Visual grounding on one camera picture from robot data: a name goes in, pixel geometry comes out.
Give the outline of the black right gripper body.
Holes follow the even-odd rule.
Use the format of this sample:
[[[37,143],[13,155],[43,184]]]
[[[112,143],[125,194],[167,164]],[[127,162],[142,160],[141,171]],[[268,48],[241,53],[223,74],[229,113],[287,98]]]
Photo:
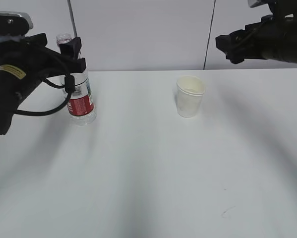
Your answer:
[[[246,25],[235,42],[235,50],[245,59],[297,63],[297,18],[264,16]]]

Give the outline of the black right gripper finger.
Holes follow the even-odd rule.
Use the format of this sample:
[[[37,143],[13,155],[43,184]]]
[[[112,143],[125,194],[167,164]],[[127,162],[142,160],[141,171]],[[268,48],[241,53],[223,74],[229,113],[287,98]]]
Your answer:
[[[243,48],[227,49],[224,54],[232,64],[242,63],[246,59],[246,51]]]
[[[246,25],[244,30],[237,30],[229,35],[220,35],[215,38],[216,48],[225,54],[237,50],[253,40],[260,29],[272,20],[274,20],[273,15],[266,15],[261,18],[260,22]]]

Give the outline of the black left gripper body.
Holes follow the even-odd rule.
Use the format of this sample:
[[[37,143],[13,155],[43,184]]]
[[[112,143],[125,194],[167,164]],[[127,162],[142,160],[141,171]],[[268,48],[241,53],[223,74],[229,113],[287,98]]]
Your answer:
[[[25,38],[19,42],[0,43],[0,82],[24,82],[36,80],[39,77],[69,75],[69,73],[58,73],[51,69],[37,70],[29,62],[29,56]]]

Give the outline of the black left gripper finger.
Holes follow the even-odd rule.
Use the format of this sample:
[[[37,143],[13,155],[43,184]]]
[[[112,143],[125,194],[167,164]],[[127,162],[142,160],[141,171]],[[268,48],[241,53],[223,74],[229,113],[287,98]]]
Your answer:
[[[51,69],[58,73],[82,73],[86,69],[84,58],[72,59],[46,47],[45,33],[25,37],[29,62],[37,70]]]
[[[59,44],[62,55],[68,56],[72,59],[80,59],[80,51],[82,48],[81,38],[75,37],[72,40]]]

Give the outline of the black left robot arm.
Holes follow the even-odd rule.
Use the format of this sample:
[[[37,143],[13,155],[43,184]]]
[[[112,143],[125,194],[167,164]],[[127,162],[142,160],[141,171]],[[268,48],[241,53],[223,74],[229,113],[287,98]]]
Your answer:
[[[14,115],[43,117],[64,108],[75,91],[75,73],[83,73],[86,60],[80,58],[81,39],[60,45],[60,52],[46,47],[44,33],[20,41],[0,42],[0,136],[5,135]],[[20,110],[19,106],[41,84],[64,89],[66,98],[44,112]]]

